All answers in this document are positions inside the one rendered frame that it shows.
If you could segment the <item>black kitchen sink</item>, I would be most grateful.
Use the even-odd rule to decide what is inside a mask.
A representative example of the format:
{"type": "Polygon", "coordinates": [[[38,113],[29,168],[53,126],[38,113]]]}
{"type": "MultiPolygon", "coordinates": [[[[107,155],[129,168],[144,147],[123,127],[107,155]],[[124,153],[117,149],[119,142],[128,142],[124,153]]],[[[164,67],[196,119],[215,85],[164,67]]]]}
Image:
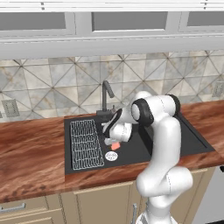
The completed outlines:
{"type": "Polygon", "coordinates": [[[104,135],[102,134],[102,123],[104,122],[97,115],[88,117],[78,117],[64,120],[65,129],[65,174],[76,172],[87,172],[92,170],[100,170],[109,167],[116,167],[122,165],[132,165],[142,162],[149,162],[151,160],[152,145],[153,145],[153,130],[152,127],[144,127],[139,124],[132,125],[132,138],[127,143],[120,143],[120,148],[115,150],[118,155],[116,161],[108,161],[105,154],[111,150],[111,147],[104,143],[104,135]],[[72,165],[72,144],[70,122],[93,119],[95,122],[97,136],[99,138],[101,152],[104,159],[104,166],[81,171],[74,171],[72,165]]]}

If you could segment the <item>glass-front wall cupboard door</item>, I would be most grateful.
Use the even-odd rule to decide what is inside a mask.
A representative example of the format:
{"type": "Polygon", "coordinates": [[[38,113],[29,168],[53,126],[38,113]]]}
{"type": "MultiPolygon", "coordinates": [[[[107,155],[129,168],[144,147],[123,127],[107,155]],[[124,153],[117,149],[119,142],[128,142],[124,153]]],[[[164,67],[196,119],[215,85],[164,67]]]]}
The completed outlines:
{"type": "Polygon", "coordinates": [[[182,12],[180,32],[224,32],[224,11],[182,12]]]}
{"type": "Polygon", "coordinates": [[[180,12],[76,12],[80,37],[168,35],[178,30],[180,12]]]}
{"type": "Polygon", "coordinates": [[[0,39],[50,38],[75,34],[72,12],[0,12],[0,39]]]}

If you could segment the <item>beige drawer front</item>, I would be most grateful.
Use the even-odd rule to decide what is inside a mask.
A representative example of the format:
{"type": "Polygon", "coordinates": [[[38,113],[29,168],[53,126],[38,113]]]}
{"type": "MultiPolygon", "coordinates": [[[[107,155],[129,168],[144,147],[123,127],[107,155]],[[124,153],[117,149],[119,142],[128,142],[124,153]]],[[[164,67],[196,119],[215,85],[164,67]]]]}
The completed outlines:
{"type": "Polygon", "coordinates": [[[65,224],[57,194],[0,203],[0,206],[17,207],[22,203],[26,204],[25,209],[0,213],[0,224],[65,224]]]}

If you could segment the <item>grey wall socket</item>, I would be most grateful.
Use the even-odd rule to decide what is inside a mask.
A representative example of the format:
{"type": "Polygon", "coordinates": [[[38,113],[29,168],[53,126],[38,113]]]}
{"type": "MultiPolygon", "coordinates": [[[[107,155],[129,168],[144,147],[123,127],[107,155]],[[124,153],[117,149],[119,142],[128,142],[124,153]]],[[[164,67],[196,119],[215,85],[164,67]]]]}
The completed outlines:
{"type": "Polygon", "coordinates": [[[7,117],[17,117],[19,116],[18,105],[16,100],[3,100],[2,101],[4,112],[7,117]]]}
{"type": "Polygon", "coordinates": [[[213,97],[220,97],[224,90],[224,81],[217,81],[213,90],[213,97]]]}

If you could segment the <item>grey dishwasher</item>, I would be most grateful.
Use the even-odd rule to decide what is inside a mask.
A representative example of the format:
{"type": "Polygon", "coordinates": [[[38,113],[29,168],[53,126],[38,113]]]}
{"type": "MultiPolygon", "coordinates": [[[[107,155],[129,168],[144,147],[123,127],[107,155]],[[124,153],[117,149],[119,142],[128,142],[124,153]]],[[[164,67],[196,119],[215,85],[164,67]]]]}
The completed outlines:
{"type": "Polygon", "coordinates": [[[206,190],[203,224],[222,224],[224,222],[224,165],[218,166],[206,190]]]}

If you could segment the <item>dark grey tap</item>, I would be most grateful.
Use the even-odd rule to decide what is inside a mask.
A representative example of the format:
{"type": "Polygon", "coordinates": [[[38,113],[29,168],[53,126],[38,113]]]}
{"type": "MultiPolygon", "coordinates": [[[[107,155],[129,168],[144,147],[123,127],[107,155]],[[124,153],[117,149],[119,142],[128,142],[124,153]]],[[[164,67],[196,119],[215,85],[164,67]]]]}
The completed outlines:
{"type": "Polygon", "coordinates": [[[114,92],[109,85],[109,82],[105,80],[102,83],[102,109],[96,111],[96,115],[102,120],[110,119],[117,111],[115,107],[113,107],[112,109],[107,109],[107,95],[109,95],[110,98],[115,97],[114,92]]]}

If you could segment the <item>round silver sink drain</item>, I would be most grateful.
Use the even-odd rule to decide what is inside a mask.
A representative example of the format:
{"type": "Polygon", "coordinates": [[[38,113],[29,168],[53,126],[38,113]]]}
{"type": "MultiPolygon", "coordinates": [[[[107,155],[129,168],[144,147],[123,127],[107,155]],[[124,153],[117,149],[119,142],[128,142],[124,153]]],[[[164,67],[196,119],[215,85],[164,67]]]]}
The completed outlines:
{"type": "Polygon", "coordinates": [[[116,161],[117,158],[118,158],[118,155],[116,152],[114,151],[109,151],[105,154],[105,158],[108,160],[108,161],[116,161]]]}

